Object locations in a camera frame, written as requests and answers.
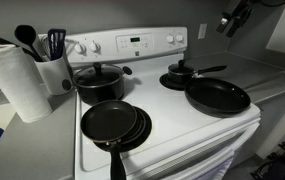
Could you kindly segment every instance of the pot lid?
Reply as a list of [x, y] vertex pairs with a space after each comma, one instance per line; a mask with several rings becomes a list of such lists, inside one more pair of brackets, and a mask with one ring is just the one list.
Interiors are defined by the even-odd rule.
[[112, 65], [94, 63], [93, 67], [83, 69], [76, 73], [73, 82], [79, 86], [100, 87], [112, 84], [122, 77], [123, 71]]
[[184, 60], [180, 60], [179, 64], [171, 64], [169, 66], [169, 71], [176, 74], [192, 74], [194, 72], [194, 69], [192, 67], [184, 65], [184, 63]]

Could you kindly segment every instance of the wall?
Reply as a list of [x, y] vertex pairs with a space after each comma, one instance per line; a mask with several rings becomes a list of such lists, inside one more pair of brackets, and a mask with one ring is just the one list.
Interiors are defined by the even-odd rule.
[[269, 8], [256, 4], [246, 24], [232, 37], [228, 51], [285, 68], [285, 53], [266, 49], [284, 7]]
[[[186, 55], [195, 57], [226, 51], [229, 39], [215, 31], [227, 5], [221, 0], [11, 0], [0, 1], [0, 37], [14, 37], [19, 24], [30, 24], [38, 33], [65, 28], [68, 34], [129, 27], [186, 26]], [[208, 23], [205, 39], [198, 28]]]

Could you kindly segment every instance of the stove knob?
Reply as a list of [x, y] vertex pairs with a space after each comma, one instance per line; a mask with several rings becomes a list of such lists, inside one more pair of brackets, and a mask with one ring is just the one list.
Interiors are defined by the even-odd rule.
[[168, 41], [168, 43], [173, 43], [174, 37], [173, 37], [172, 35], [168, 35], [168, 36], [166, 37], [166, 40]]
[[93, 42], [90, 44], [90, 49], [91, 49], [91, 51], [94, 52], [94, 53], [99, 52], [99, 51], [100, 51], [100, 45], [99, 45], [98, 43], [96, 43], [96, 42], [93, 41]]
[[182, 42], [182, 41], [183, 41], [183, 36], [182, 36], [182, 34], [178, 34], [175, 38], [176, 38], [176, 41], [177, 41], [177, 42]]
[[75, 51], [79, 54], [82, 54], [85, 52], [86, 48], [83, 44], [77, 43], [74, 47]]

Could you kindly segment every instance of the black frying pan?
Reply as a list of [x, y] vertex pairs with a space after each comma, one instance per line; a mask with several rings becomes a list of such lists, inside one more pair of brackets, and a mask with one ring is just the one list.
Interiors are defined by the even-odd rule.
[[91, 107], [82, 117], [82, 133], [96, 143], [110, 145], [111, 179], [125, 180], [125, 169], [120, 158], [121, 138], [136, 123], [137, 113], [124, 101], [104, 101]]
[[185, 85], [185, 95], [197, 110], [215, 117], [231, 117], [251, 103], [241, 88], [213, 78], [193, 78]]

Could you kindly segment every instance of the countertop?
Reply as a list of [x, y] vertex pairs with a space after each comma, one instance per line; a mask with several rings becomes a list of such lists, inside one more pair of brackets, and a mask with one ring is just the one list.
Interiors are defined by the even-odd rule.
[[[283, 69], [239, 57], [217, 53], [193, 58], [187, 64], [195, 69], [227, 65], [221, 72], [204, 74], [244, 87]], [[285, 77], [247, 90], [259, 104], [285, 95]], [[53, 113], [31, 124], [16, 114], [0, 139], [0, 179], [73, 179], [75, 139], [75, 91], [49, 99]]]

